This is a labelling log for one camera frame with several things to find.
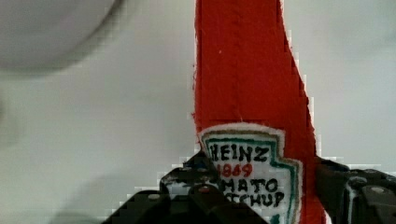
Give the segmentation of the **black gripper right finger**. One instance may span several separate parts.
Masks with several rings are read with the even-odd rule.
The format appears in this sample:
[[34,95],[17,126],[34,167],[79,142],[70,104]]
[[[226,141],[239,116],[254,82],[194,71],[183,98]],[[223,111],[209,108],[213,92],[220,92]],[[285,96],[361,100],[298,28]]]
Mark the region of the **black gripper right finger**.
[[396,180],[318,158],[316,192],[332,224],[396,224]]

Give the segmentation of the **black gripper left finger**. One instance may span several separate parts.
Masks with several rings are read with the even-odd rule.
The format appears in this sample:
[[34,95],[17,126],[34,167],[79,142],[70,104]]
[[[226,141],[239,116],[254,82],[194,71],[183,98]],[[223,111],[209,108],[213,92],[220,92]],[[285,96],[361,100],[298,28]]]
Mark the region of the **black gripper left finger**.
[[102,224],[268,224],[245,203],[219,190],[219,175],[199,152],[160,180],[157,190],[141,190]]

